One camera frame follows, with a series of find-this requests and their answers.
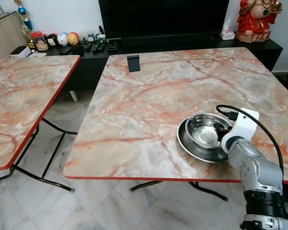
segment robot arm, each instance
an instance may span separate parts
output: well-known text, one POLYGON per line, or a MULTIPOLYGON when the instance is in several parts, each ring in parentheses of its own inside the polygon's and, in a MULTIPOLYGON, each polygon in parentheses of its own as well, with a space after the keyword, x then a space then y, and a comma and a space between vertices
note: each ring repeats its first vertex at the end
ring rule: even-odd
MULTIPOLYGON (((256 119, 259 114, 242 109, 256 119)), ((229 164, 240 174, 246 215, 241 225, 247 230, 288 230, 288 218, 283 200, 280 167, 268 161, 252 144, 256 123, 242 113, 230 132, 223 136, 221 146, 228 153, 229 164)))

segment television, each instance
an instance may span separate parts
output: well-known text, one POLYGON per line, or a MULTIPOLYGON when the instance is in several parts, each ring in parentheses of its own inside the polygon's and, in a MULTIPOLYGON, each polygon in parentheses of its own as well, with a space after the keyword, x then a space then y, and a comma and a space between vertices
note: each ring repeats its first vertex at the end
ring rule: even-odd
POLYGON ((107 39, 222 30, 229 0, 99 0, 107 39))

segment black cable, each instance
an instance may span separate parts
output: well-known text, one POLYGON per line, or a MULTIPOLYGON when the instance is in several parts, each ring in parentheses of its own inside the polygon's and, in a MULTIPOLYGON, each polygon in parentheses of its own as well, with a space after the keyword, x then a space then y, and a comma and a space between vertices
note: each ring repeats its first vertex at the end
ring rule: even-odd
POLYGON ((253 116, 251 116, 250 114, 248 114, 247 112, 237 108, 237 107, 234 107, 234 106, 231 106, 231 105, 226 105, 226 104, 219 104, 216 106, 216 110, 225 115, 225 116, 228 116, 228 112, 224 112, 222 110, 220 110, 219 108, 228 108, 228 109, 233 109, 233 110, 236 110, 244 115, 246 115, 249 119, 251 119, 253 122, 255 122, 268 136, 269 138, 271 139, 271 141, 273 142, 275 148, 276 148, 276 151, 277 151, 277 156, 278 156, 278 162, 279 162, 279 167, 283 173, 283 180, 284 180, 284 163, 283 163, 283 157, 282 157, 282 153, 280 151, 280 148, 276 142, 276 140, 274 139, 274 137, 272 136, 272 134, 263 126, 263 124, 261 124, 256 118, 254 118, 253 116))

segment white wall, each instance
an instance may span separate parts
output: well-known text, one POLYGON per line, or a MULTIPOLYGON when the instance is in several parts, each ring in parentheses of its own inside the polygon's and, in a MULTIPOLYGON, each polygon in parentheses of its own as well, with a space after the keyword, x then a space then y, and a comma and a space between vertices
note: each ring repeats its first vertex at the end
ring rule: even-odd
MULTIPOLYGON (((17 10, 13 0, 0 0, 4 11, 17 10)), ((80 37, 98 33, 102 19, 98 0, 23 0, 23 6, 30 12, 35 30, 45 34, 75 31, 80 37)), ((237 30, 240 0, 229 0, 226 14, 232 21, 232 29, 237 30)), ((271 38, 284 48, 273 71, 288 71, 288 0, 283 0, 283 13, 271 25, 271 38)))

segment red table edge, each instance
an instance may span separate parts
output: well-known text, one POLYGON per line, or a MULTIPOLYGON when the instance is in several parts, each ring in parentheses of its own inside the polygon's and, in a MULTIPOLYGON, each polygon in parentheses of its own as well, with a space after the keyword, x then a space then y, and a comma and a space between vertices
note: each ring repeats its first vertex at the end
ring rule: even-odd
POLYGON ((215 183, 241 183, 241 180, 220 180, 220 179, 188 179, 188 178, 152 178, 152 177, 103 177, 103 176, 66 176, 67 179, 77 180, 131 180, 131 181, 184 181, 184 182, 215 182, 215 183))
POLYGON ((42 120, 42 118, 44 117, 45 113, 48 111, 48 109, 51 107, 53 101, 56 99, 56 97, 58 96, 59 92, 61 91, 61 89, 63 88, 64 84, 66 83, 66 81, 68 80, 68 78, 70 77, 70 75, 72 74, 72 72, 74 71, 74 69, 76 68, 76 66, 78 65, 79 61, 80 61, 80 56, 78 57, 78 59, 76 60, 75 64, 73 65, 73 67, 71 68, 71 70, 69 71, 69 73, 67 74, 66 78, 64 79, 64 81, 62 82, 62 84, 59 86, 59 88, 57 89, 57 91, 54 93, 53 97, 51 98, 51 100, 49 101, 49 103, 47 104, 46 108, 44 109, 44 111, 41 113, 41 115, 39 116, 39 118, 36 120, 36 122, 34 123, 34 125, 32 126, 32 128, 30 129, 30 131, 28 132, 27 136, 24 138, 24 140, 22 141, 22 143, 20 144, 20 146, 18 147, 17 151, 15 152, 15 154, 13 155, 13 157, 11 158, 11 160, 9 161, 9 163, 5 166, 1 166, 0 170, 6 170, 9 169, 14 161, 17 159, 18 155, 21 153, 21 151, 23 150, 24 146, 26 145, 27 141, 29 140, 29 138, 31 137, 31 134, 34 132, 34 130, 36 129, 37 125, 40 123, 40 121, 42 120))

